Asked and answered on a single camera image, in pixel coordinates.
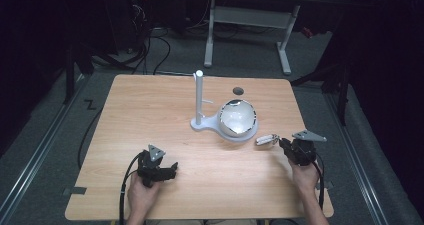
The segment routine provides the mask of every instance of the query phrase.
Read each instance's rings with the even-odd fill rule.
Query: gray floor
[[[171,45],[169,57],[158,69],[158,74],[191,74],[202,69],[207,76],[260,77],[294,80],[312,72],[331,38],[331,34],[322,34],[310,39],[300,33],[291,36],[287,54],[292,67],[292,75],[282,74],[274,40],[278,40],[281,31],[265,31],[260,35],[252,32],[220,32],[217,36],[231,37],[215,40],[214,64],[203,68],[205,34],[186,33],[178,35],[169,31],[162,38]],[[165,30],[155,31],[156,35],[165,34]],[[148,74],[167,53],[167,45],[156,38],[151,39],[151,48],[147,57]],[[126,59],[122,53],[118,58]],[[8,201],[19,176],[25,172],[25,166],[31,161],[40,144],[47,144],[47,155],[35,167],[35,176],[31,177],[22,197],[17,196],[16,207],[10,207],[9,224],[110,224],[110,221],[74,222],[64,217],[69,196],[63,195],[66,188],[75,184],[78,176],[77,154],[84,133],[96,113],[106,101],[113,78],[123,72],[110,67],[96,66],[91,77],[85,77],[77,84],[80,92],[71,106],[64,107],[65,79],[61,76],[50,93],[34,109],[32,117],[9,151],[0,160],[0,200]],[[391,170],[390,164],[380,150],[377,140],[361,111],[352,88],[349,89],[349,103],[346,109],[346,127],[341,127],[335,117],[333,105],[337,94],[322,94],[319,83],[307,83],[294,87],[296,99],[306,127],[327,137],[328,142],[317,143],[318,153],[325,162],[326,182],[335,214],[329,219],[331,224],[423,224],[417,212],[410,204],[406,194]],[[95,110],[88,109],[87,100],[92,100]],[[56,116],[64,116],[61,126],[52,132],[50,125]],[[82,157],[89,146],[95,129],[89,130],[83,144]],[[46,133],[53,134],[51,140],[43,139]],[[360,164],[355,163],[355,156]],[[364,190],[364,181],[358,175],[365,171],[365,184],[371,184],[371,194]],[[364,196],[375,197],[381,211],[369,204]],[[305,224],[303,218],[296,218],[299,224]],[[274,224],[292,224],[291,221],[277,220]]]

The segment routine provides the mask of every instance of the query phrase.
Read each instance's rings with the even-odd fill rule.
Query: table top
[[[234,87],[243,88],[244,94],[233,94]],[[148,144],[166,152],[161,167],[179,163],[176,178],[162,185],[149,219],[303,216],[283,149],[278,144],[255,145],[260,136],[278,134],[291,140],[291,134],[305,129],[290,83],[205,76],[203,98],[213,101],[203,104],[205,116],[235,98],[250,102],[257,113],[256,135],[233,143],[210,130],[194,131],[190,126],[195,117],[193,77],[118,75],[75,184],[87,190],[84,195],[71,195],[66,217],[118,219],[124,174]],[[325,191],[324,214],[333,213]]]

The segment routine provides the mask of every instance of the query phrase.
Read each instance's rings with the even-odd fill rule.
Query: dark background
[[[62,1],[66,1],[66,14],[58,5]],[[1,154],[63,71],[71,25],[81,39],[107,53],[134,46],[129,1],[0,0]],[[295,31],[306,27],[314,33],[334,32],[318,69],[349,60],[350,83],[363,111],[410,200],[424,217],[424,2],[348,1],[375,7],[342,12],[305,5]],[[185,18],[198,21],[206,6],[206,0],[150,2],[154,22],[180,33],[190,25]]]

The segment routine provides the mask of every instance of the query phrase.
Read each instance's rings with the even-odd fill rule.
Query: metal desk leg
[[[206,51],[205,51],[205,67],[212,66],[212,56],[213,56],[213,24],[215,20],[215,0],[211,0],[211,8],[209,14],[209,33],[208,40],[206,42]]]
[[[280,55],[281,66],[283,67],[283,73],[285,75],[291,74],[291,69],[289,65],[289,61],[287,60],[286,54],[286,45],[289,41],[290,34],[293,30],[294,23],[296,22],[297,14],[299,13],[300,6],[297,5],[293,9],[293,13],[290,16],[289,24],[286,29],[286,33],[284,35],[284,39],[282,42],[277,42],[278,54]]]

